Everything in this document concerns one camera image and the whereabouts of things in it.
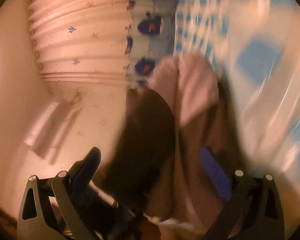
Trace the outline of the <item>pink star curtain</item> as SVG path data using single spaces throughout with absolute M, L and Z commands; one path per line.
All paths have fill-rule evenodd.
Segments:
M 28 12 L 44 80 L 126 84 L 128 0 L 28 0 Z

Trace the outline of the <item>pink and brown sweatshirt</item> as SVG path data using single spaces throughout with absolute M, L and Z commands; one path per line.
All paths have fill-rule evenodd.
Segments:
M 204 147 L 228 173 L 244 168 L 227 84 L 202 55 L 169 56 L 142 92 L 128 92 L 113 158 L 95 183 L 121 204 L 171 219 L 173 238 L 195 239 L 225 204 L 200 162 Z

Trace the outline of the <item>blue white checkered bed cover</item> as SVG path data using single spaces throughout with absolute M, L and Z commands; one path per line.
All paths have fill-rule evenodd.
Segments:
M 229 84 L 251 172 L 272 173 L 286 236 L 300 225 L 300 0 L 179 0 L 176 54 L 199 52 Z

